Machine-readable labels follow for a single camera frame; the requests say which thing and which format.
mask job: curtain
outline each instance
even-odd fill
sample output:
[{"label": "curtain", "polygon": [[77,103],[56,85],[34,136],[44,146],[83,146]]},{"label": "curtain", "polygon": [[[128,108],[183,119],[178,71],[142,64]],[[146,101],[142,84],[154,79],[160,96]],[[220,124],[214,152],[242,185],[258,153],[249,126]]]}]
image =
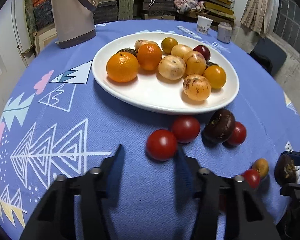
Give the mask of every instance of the curtain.
[{"label": "curtain", "polygon": [[264,22],[267,4],[268,0],[248,0],[241,19],[244,26],[260,34],[263,38],[269,25],[268,19]]}]

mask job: pink cloud print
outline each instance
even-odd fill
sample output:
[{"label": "pink cloud print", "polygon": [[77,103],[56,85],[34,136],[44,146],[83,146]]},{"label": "pink cloud print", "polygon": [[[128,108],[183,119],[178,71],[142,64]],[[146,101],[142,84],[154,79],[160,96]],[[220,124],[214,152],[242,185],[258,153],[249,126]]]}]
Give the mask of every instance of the pink cloud print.
[{"label": "pink cloud print", "polygon": [[49,82],[49,79],[51,78],[51,76],[53,74],[53,71],[54,70],[51,70],[49,73],[43,75],[43,77],[41,78],[41,80],[37,84],[34,85],[33,88],[35,90],[37,90],[37,92],[36,92],[37,95],[40,95],[44,91],[46,85]]}]

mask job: tablecloth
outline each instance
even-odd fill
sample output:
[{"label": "tablecloth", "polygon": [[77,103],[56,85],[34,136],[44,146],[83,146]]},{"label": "tablecloth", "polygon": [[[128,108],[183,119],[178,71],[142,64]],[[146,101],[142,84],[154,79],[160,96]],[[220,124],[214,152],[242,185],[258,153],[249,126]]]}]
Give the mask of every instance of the tablecloth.
[{"label": "tablecloth", "polygon": [[[57,174],[84,174],[125,148],[116,205],[104,201],[111,239],[189,239],[197,201],[176,183],[173,160],[157,163],[145,156],[145,142],[156,129],[167,129],[175,116],[152,113],[124,103],[94,80],[91,61],[116,38],[137,32],[170,32],[214,46],[234,66],[240,80],[227,106],[247,128],[235,148],[207,147],[201,137],[184,146],[186,155],[220,176],[233,177],[258,158],[269,162],[269,180],[257,194],[277,223],[289,199],[280,196],[274,167],[285,148],[300,149],[300,116],[275,80],[232,42],[217,33],[196,32],[196,24],[133,20],[96,25],[95,38],[68,49],[49,44],[27,68],[0,120],[0,224],[19,239],[36,204]],[[208,114],[198,115],[202,129]],[[225,217],[219,216],[218,239]],[[79,239],[82,231],[77,230]]]}]

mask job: screw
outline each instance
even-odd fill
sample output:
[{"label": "screw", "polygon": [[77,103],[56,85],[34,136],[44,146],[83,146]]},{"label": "screw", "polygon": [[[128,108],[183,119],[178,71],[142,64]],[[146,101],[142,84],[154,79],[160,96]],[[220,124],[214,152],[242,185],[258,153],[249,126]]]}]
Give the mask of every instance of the screw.
[{"label": "screw", "polygon": [[234,180],[237,182],[243,182],[244,181],[244,177],[241,175],[237,175],[234,177]]},{"label": "screw", "polygon": [[65,181],[66,180],[66,176],[65,175],[58,175],[56,178],[56,181]]},{"label": "screw", "polygon": [[207,168],[200,168],[198,172],[200,174],[207,175],[210,171]]},{"label": "screw", "polygon": [[91,174],[99,174],[99,173],[101,173],[101,169],[100,169],[99,167],[92,168],[92,169],[90,170],[90,173],[91,173]]}]

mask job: mandarin orange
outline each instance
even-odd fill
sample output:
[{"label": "mandarin orange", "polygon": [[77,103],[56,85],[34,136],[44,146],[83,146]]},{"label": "mandarin orange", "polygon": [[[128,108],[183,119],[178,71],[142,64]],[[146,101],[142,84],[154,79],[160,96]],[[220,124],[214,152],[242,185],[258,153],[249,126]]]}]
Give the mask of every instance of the mandarin orange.
[{"label": "mandarin orange", "polygon": [[133,80],[139,69],[139,62],[129,52],[118,52],[107,62],[106,71],[113,81],[125,83]]},{"label": "mandarin orange", "polygon": [[162,51],[155,44],[144,44],[138,50],[137,60],[144,70],[155,70],[161,59]]}]

